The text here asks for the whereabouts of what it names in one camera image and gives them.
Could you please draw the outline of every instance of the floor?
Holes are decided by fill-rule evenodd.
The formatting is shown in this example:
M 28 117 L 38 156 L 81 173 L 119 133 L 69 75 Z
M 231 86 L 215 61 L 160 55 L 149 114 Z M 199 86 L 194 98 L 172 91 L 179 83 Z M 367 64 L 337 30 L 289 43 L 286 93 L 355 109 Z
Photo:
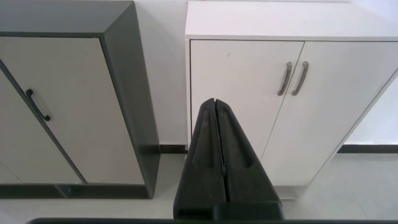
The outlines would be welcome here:
M 172 218 L 185 155 L 163 154 L 153 200 L 0 200 L 0 223 L 37 217 Z M 398 220 L 398 154 L 337 154 L 297 200 L 287 219 Z

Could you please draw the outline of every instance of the black handle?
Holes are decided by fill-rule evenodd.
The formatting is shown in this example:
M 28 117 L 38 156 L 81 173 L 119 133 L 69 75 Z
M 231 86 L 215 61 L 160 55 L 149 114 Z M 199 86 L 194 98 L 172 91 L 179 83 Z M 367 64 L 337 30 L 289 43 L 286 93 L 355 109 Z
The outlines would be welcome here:
M 49 115 L 45 115 L 39 110 L 39 108 L 37 107 L 37 105 L 35 104 L 35 102 L 32 99 L 32 95 L 33 95 L 33 90 L 28 89 L 25 92 L 27 98 L 29 99 L 29 102 L 31 103 L 31 105 L 33 106 L 33 108 L 36 110 L 36 112 L 40 115 L 40 117 L 45 120 L 45 121 L 50 121 L 50 116 Z

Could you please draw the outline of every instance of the cabinet door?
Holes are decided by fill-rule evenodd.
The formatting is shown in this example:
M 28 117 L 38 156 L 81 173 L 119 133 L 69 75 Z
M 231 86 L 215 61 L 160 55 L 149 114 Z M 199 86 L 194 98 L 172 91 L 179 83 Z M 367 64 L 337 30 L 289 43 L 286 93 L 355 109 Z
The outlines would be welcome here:
M 264 152 L 303 42 L 191 40 L 191 101 L 194 130 L 200 105 L 209 98 L 230 105 L 258 157 Z
M 0 57 L 87 182 L 144 184 L 99 39 L 1 37 Z
M 0 163 L 0 184 L 20 184 L 21 181 Z
M 311 182 L 397 69 L 397 52 L 398 42 L 304 44 L 261 160 L 274 185 Z
M 0 105 L 0 183 L 80 183 L 1 70 Z

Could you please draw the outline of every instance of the white wall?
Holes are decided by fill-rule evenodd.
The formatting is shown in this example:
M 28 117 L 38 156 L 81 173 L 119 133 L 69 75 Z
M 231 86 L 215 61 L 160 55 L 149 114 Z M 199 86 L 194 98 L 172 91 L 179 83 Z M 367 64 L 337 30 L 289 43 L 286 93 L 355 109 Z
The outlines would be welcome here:
M 379 16 L 398 22 L 397 0 L 357 0 L 355 3 Z M 398 79 L 395 79 L 346 144 L 398 144 L 397 96 Z
M 161 144 L 187 144 L 187 0 L 137 0 L 137 15 Z

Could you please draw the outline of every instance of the cabinet base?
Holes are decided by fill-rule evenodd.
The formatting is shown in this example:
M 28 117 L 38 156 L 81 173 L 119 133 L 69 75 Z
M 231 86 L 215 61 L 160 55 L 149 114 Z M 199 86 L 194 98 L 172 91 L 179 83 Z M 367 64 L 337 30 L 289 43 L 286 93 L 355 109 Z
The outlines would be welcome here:
M 160 153 L 161 154 L 187 154 L 188 146 L 187 145 L 160 145 Z
M 0 198 L 150 199 L 145 185 L 104 184 L 4 184 Z
M 306 188 L 307 186 L 274 186 L 276 194 L 281 200 L 298 199 Z

